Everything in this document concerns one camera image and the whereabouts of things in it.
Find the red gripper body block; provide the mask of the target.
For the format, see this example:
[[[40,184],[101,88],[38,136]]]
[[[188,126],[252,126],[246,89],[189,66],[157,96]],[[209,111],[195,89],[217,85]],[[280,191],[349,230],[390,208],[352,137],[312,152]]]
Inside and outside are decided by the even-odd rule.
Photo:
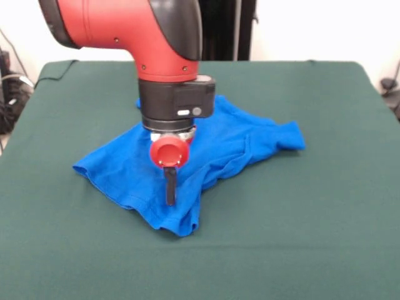
[[[189,144],[177,135],[165,134],[152,142],[149,153],[160,168],[180,168],[189,158]]]

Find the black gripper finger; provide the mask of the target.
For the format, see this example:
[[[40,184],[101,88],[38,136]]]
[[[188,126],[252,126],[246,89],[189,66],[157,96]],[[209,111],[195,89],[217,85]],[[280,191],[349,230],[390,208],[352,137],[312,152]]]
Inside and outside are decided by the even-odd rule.
[[[176,203],[177,171],[175,167],[164,167],[163,171],[166,179],[166,203],[173,206]]]

